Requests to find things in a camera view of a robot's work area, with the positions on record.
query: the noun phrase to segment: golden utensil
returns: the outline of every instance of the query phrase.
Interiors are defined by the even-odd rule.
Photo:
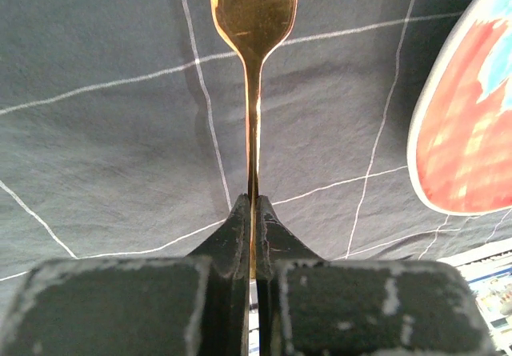
[[[246,154],[250,198],[250,278],[255,278],[255,223],[262,67],[290,34],[297,0],[210,0],[215,27],[242,60],[246,76]]]

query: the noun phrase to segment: fork head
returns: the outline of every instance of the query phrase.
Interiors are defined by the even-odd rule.
[[[217,31],[242,60],[260,61],[290,34],[297,0],[210,0]]]

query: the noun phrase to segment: gold fork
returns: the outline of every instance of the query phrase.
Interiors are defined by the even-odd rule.
[[[246,76],[246,154],[250,198],[250,278],[258,198],[262,67],[294,26],[297,0],[210,0],[217,32],[242,60]]]

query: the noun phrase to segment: dark gray fabric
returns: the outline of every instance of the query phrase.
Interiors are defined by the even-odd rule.
[[[491,240],[510,236],[506,212],[446,220],[427,209],[405,168],[414,104],[453,13],[470,1],[414,2],[350,258],[439,258],[483,244],[494,230]],[[180,68],[194,61],[182,0],[0,3],[0,316],[22,280],[9,276],[70,256],[27,211],[78,258],[195,248],[216,226],[192,233],[229,208],[198,70]],[[233,55],[212,57],[230,50],[209,0],[187,3],[233,202],[246,184],[242,65]],[[347,32],[284,45],[264,69],[261,191],[328,259],[347,252],[409,4],[299,0],[290,40]],[[441,14],[452,15],[421,18]],[[285,202],[335,182],[345,183]]]

